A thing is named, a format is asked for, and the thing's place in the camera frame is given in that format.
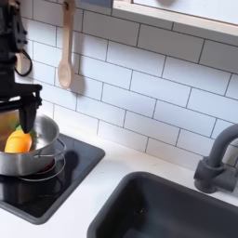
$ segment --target gray faucet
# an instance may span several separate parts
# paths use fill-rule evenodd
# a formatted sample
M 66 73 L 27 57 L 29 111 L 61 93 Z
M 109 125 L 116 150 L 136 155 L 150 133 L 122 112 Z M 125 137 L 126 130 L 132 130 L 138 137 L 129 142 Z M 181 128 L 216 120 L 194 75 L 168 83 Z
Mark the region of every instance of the gray faucet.
M 204 157 L 197 166 L 194 179 L 195 187 L 204 193 L 213 193 L 218 188 L 233 192 L 238 181 L 237 169 L 222 163 L 228 146 L 238 139 L 238 124 L 222 131 L 216 138 L 208 157 Z

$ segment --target wooden spoon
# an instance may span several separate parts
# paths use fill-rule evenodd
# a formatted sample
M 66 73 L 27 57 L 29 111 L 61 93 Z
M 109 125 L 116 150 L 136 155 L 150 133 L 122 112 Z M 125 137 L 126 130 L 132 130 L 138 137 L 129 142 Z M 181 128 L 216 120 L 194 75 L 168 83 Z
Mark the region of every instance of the wooden spoon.
M 73 79 L 72 43 L 73 43 L 73 16 L 75 2 L 65 0 L 63 2 L 63 30 L 62 30 L 62 59 L 59 63 L 58 77 L 62 88 L 67 89 Z

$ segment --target hanging utensil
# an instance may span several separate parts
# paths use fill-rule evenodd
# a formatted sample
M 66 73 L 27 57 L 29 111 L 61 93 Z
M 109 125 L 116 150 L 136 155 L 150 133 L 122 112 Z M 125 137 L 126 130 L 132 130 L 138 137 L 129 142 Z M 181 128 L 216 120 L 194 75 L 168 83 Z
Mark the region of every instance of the hanging utensil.
M 23 55 L 18 53 L 18 54 L 16 54 L 16 57 L 17 57 L 16 69 L 19 73 L 22 73 L 23 72 L 23 61 L 24 61 Z
M 58 77 L 62 88 L 67 89 L 73 79 L 72 44 L 73 44 L 73 17 L 75 2 L 63 2 L 63 30 L 62 30 L 62 59 L 59 63 Z

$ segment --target black sink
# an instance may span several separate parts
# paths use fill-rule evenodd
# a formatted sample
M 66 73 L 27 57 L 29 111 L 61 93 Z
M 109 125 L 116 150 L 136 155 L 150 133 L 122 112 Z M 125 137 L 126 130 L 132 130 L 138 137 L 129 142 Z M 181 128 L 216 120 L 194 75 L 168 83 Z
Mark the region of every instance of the black sink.
M 149 173 L 123 178 L 87 238 L 237 238 L 238 207 Z

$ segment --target tile backsplash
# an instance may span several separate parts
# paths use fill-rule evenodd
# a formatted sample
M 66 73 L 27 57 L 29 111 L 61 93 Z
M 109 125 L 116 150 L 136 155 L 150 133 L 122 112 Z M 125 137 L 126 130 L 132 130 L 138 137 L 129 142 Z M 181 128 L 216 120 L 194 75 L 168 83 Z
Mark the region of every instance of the tile backsplash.
M 40 112 L 194 170 L 238 122 L 238 38 L 76 2 L 74 78 L 60 88 L 62 0 L 21 0 Z M 238 140 L 224 162 L 235 166 Z

